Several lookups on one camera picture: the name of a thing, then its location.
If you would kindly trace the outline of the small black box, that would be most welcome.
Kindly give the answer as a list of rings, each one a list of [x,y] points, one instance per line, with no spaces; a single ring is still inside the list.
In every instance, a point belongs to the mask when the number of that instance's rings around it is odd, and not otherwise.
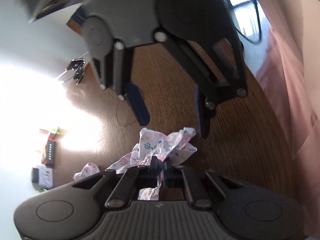
[[[34,184],[39,183],[39,169],[33,168],[31,171],[31,182]]]

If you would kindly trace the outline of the red brown small box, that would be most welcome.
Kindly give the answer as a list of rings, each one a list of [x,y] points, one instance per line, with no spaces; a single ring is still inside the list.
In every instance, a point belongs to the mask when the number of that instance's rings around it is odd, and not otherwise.
[[[56,141],[47,140],[47,143],[43,149],[41,163],[46,166],[54,166],[55,164],[55,148]]]

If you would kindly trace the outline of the metal binder clip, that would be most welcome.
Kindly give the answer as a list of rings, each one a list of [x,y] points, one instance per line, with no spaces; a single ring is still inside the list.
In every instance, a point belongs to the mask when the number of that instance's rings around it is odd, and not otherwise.
[[[73,76],[67,80],[61,80],[61,83],[68,82],[69,80],[74,80],[75,85],[77,86],[83,79],[86,68],[86,61],[83,57],[72,59],[72,61],[68,64],[66,69],[57,77],[57,79],[61,79],[67,72],[74,72]]]

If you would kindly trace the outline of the white printed small box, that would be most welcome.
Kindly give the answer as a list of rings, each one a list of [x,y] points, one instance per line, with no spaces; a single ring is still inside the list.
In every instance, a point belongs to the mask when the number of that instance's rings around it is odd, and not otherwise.
[[[39,179],[38,184],[43,189],[52,189],[54,187],[53,182],[53,169],[46,165],[39,166]]]

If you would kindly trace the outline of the pink floral dress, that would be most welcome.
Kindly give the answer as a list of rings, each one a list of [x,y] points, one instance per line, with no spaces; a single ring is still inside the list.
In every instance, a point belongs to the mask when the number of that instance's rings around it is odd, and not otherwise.
[[[107,169],[115,170],[117,174],[121,174],[134,166],[149,166],[153,156],[158,161],[165,161],[168,157],[172,166],[180,165],[197,151],[197,148],[189,142],[195,135],[196,130],[191,127],[184,127],[169,135],[143,128],[139,133],[139,143],[133,147],[132,151]],[[87,163],[80,172],[74,174],[73,179],[84,179],[98,172],[100,169],[97,165]],[[157,187],[147,187],[140,190],[138,200],[158,200],[162,181],[163,177],[161,176],[158,179]]]

